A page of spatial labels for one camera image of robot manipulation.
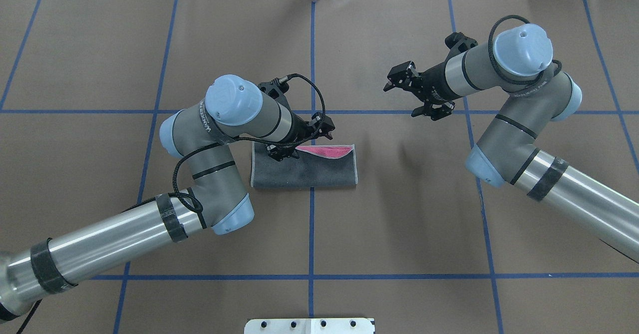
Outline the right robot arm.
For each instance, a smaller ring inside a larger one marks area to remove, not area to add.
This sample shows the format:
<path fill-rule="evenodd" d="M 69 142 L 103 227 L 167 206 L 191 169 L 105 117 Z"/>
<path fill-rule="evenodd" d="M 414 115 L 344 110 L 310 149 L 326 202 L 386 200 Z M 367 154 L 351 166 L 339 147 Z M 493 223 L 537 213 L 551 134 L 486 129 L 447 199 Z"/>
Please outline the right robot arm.
<path fill-rule="evenodd" d="M 419 72 L 413 61 L 393 66 L 384 91 L 399 88 L 421 102 L 411 116 L 440 120 L 454 101 L 501 88 L 508 98 L 465 161 L 475 177 L 496 188 L 505 183 L 553 207 L 632 261 L 638 260 L 638 204 L 537 148 L 546 125 L 573 115 L 582 102 L 575 80 L 553 59 L 545 30 L 520 16 L 521 25 L 486 43 L 461 32 L 445 39 L 445 60 Z"/>

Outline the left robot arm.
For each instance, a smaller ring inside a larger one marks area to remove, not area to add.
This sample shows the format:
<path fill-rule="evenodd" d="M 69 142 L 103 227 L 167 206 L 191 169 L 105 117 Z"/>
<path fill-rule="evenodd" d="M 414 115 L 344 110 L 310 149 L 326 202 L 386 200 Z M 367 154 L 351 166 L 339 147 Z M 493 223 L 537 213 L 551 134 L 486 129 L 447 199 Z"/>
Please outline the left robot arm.
<path fill-rule="evenodd" d="M 134 205 L 123 213 L 45 239 L 20 254 L 1 254 L 1 322 L 27 314 L 46 296 L 64 293 L 113 267 L 179 243 L 203 229 L 224 235 L 254 218 L 249 193 L 230 144 L 253 141 L 267 146 L 277 161 L 319 137 L 331 138 L 335 126 L 324 109 L 305 121 L 283 100 L 289 74 L 255 85 L 237 75 L 222 75 L 196 105 L 182 109 L 160 126 L 162 146 L 188 165 L 194 183 Z"/>

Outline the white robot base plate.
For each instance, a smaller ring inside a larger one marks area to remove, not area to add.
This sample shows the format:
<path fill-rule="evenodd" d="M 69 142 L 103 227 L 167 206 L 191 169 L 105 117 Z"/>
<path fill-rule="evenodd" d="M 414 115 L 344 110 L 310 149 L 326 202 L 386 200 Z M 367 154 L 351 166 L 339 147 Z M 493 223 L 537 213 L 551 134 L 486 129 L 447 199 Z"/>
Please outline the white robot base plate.
<path fill-rule="evenodd" d="M 369 318 L 293 318 L 249 320 L 245 334 L 374 334 Z"/>

